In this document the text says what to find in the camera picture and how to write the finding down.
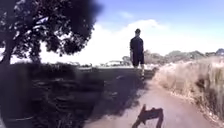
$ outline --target pants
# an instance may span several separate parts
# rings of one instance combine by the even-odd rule
[[[132,64],[134,67],[137,67],[140,64],[144,64],[144,54],[143,52],[133,52]]]

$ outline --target bush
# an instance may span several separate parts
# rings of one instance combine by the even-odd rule
[[[14,65],[24,65],[29,72],[31,79],[74,79],[75,66],[70,64],[34,64],[34,63],[16,63]]]
[[[24,110],[31,110],[31,114],[35,115],[32,120],[35,128],[82,128],[104,88],[98,69],[81,71],[68,64],[31,63],[17,63],[11,67],[16,70],[10,73],[31,81],[31,84],[27,84],[31,86],[26,102],[29,109]],[[28,76],[18,73],[23,71],[27,71]],[[21,87],[23,84],[17,83],[13,87]]]
[[[194,99],[224,120],[223,58],[207,58],[159,69],[151,82]]]

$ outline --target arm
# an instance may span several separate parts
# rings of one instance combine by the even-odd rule
[[[133,41],[131,40],[130,41],[130,58],[131,58],[131,61],[132,61],[132,55],[133,55]]]
[[[132,52],[133,51],[133,41],[131,40],[130,41],[130,52]]]

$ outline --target leg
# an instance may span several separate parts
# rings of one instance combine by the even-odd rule
[[[132,64],[134,66],[135,72],[138,72],[138,64],[139,64],[139,61],[138,61],[138,56],[137,56],[136,53],[133,53],[133,56],[132,56]]]
[[[140,56],[139,56],[139,61],[140,61],[140,64],[141,64],[141,75],[144,76],[145,75],[145,61],[144,61],[144,54],[142,53]]]
[[[144,76],[145,75],[145,65],[141,64],[141,75]]]

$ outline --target blue sky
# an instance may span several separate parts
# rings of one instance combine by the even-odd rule
[[[223,0],[101,0],[105,6],[99,22],[111,29],[140,19],[156,19],[181,32],[223,37]],[[119,16],[124,11],[132,19]]]
[[[98,0],[104,5],[88,45],[74,56],[42,52],[43,62],[105,63],[129,55],[134,30],[145,49],[214,52],[224,47],[224,0]]]

